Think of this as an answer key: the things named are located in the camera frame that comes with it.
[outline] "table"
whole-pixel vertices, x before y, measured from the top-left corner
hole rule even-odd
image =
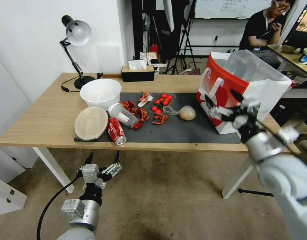
[[[113,142],[75,142],[74,122],[77,115],[86,103],[80,98],[79,93],[64,92],[60,85],[64,81],[74,78],[75,73],[63,73],[54,83],[32,104],[32,106],[6,131],[0,138],[0,146],[32,147],[55,175],[59,182],[66,186],[69,178],[61,169],[57,161],[47,148],[85,148],[85,149],[119,149],[143,151],[176,151],[176,152],[239,152],[247,153],[247,148],[242,144],[195,144],[195,143],[131,143],[127,142],[117,146]],[[123,82],[120,77],[115,78],[122,86],[122,92],[170,92],[170,93],[195,93],[197,92],[201,76],[182,75],[156,75],[152,82]],[[73,81],[64,86],[74,89]],[[265,119],[265,124],[273,131],[280,129],[271,116]],[[293,151],[298,149],[291,145]],[[231,184],[224,190],[223,195],[228,198],[235,188],[252,170],[251,163],[246,160],[233,178]],[[74,186],[66,190],[72,192]]]
[[[287,63],[290,63],[291,65],[295,66],[296,68],[307,74],[307,65],[303,65],[298,62],[298,59],[300,58],[301,54],[299,54],[298,52],[285,53],[282,51],[281,47],[277,47],[275,44],[268,45],[268,47],[272,52],[276,53],[279,57],[283,59],[282,63],[278,68],[279,72],[283,70]]]

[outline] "desk lamp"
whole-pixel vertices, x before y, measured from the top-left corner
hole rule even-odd
[[[72,17],[65,15],[62,17],[61,22],[66,27],[66,38],[60,41],[61,46],[67,53],[71,63],[73,64],[75,70],[79,74],[79,78],[75,80],[75,87],[77,89],[81,89],[83,85],[86,83],[95,80],[94,77],[91,76],[83,76],[83,71],[79,67],[79,65],[74,62],[69,52],[67,51],[67,46],[70,44],[74,46],[82,46],[85,45],[90,37],[91,37],[91,28],[88,24],[83,21],[74,20]]]

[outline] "whiteboard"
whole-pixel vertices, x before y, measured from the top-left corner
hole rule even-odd
[[[270,4],[271,0],[197,0],[195,18],[250,18]]]

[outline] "crayfish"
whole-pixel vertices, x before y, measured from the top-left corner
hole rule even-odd
[[[139,99],[140,102],[142,102],[145,99],[145,102],[148,101],[149,92],[142,92],[143,96],[141,99]]]
[[[149,119],[146,109],[136,108],[135,104],[131,100],[129,100],[128,102],[122,102],[121,104],[127,111],[133,114],[136,118],[139,118],[140,115],[139,122],[137,122],[133,127],[135,131],[140,129],[143,123]]]
[[[161,125],[163,124],[165,121],[167,121],[168,119],[168,116],[167,115],[162,115],[162,116],[155,116],[154,117],[155,119],[159,119],[158,122],[152,122],[153,124],[156,124],[156,125]]]

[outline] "black shirt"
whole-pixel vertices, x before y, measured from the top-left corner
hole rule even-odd
[[[273,23],[280,23],[282,25],[282,29],[286,23],[286,17],[284,15],[276,17],[272,22],[268,24],[267,29],[266,19],[263,16],[263,10],[253,14],[247,22],[246,28],[244,29],[244,33],[239,45],[239,50],[254,50],[254,47],[251,47],[248,41],[248,37],[251,36],[256,36],[257,39],[270,40],[274,34],[274,32],[270,29],[270,26]]]

